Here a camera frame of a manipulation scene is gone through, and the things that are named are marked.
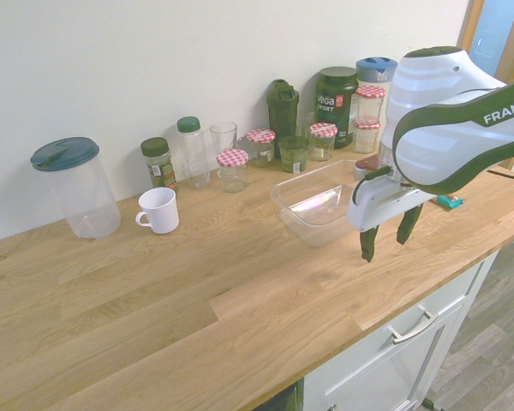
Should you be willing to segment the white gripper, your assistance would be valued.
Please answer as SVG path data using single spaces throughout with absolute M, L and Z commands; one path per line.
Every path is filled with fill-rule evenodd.
M 397 242 L 404 244 L 415 227 L 423 204 L 432 194 L 415 187 L 403 187 L 397 180 L 401 174 L 391 168 L 380 168 L 368 173 L 356 185 L 350 199 L 347 220 L 360 231 L 362 258 L 371 262 L 379 225 L 403 214 L 397 229 Z

